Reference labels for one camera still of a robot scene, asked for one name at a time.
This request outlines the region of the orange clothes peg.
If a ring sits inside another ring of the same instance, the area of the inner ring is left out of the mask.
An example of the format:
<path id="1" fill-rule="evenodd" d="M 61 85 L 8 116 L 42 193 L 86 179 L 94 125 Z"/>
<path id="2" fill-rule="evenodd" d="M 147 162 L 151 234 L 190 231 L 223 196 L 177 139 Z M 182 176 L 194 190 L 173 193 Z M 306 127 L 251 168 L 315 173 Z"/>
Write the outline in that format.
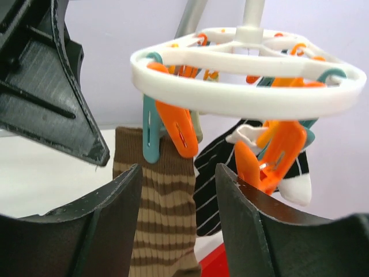
<path id="1" fill-rule="evenodd" d="M 271 195 L 303 149 L 307 134 L 298 121 L 281 121 L 261 160 L 243 140 L 235 143 L 235 162 L 240 179 Z"/>

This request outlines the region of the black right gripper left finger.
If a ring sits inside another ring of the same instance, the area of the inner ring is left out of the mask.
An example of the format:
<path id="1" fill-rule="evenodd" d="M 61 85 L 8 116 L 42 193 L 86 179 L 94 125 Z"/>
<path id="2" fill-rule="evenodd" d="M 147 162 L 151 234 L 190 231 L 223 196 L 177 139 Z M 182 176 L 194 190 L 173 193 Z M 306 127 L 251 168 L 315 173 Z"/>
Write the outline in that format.
<path id="1" fill-rule="evenodd" d="M 141 181 L 133 165 L 45 215 L 1 216 L 1 275 L 128 276 Z"/>

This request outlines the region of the brown beige striped sock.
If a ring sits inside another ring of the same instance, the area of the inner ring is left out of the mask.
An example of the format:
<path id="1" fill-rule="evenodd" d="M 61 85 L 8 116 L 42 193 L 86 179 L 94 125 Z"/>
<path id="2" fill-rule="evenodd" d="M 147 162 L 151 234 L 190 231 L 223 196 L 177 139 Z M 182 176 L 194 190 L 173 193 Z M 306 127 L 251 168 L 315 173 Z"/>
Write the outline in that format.
<path id="1" fill-rule="evenodd" d="M 142 167 L 143 178 L 129 275 L 200 276 L 194 254 L 193 161 L 182 158 L 164 136 L 159 160 L 148 163 L 142 152 L 142 130 L 116 128 L 113 176 L 136 163 Z"/>

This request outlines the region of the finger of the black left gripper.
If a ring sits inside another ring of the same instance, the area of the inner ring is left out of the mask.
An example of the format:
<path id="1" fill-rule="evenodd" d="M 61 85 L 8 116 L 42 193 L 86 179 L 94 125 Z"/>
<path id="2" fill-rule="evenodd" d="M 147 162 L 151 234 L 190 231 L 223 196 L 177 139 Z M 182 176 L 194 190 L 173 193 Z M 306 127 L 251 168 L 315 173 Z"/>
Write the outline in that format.
<path id="1" fill-rule="evenodd" d="M 97 166 L 110 151 L 82 95 L 67 1 L 1 2 L 1 128 Z"/>

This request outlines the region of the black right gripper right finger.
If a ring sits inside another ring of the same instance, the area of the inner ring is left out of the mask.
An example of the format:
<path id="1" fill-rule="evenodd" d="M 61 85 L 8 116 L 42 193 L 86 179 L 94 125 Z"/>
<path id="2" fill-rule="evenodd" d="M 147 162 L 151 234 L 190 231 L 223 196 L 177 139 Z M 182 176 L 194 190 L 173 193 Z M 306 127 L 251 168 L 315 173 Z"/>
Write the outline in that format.
<path id="1" fill-rule="evenodd" d="M 231 276 L 368 275 L 368 215 L 326 219 L 292 208 L 216 167 Z"/>

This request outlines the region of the white round clip hanger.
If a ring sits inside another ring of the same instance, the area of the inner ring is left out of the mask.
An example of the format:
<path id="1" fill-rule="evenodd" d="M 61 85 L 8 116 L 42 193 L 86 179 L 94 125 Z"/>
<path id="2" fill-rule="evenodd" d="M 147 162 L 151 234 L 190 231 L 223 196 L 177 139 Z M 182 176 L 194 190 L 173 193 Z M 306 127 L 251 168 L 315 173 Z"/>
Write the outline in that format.
<path id="1" fill-rule="evenodd" d="M 190 110 L 257 119 L 314 119 L 352 107 L 365 72 L 294 33 L 263 29 L 264 1 L 235 28 L 207 28 L 138 50 L 134 86 Z"/>

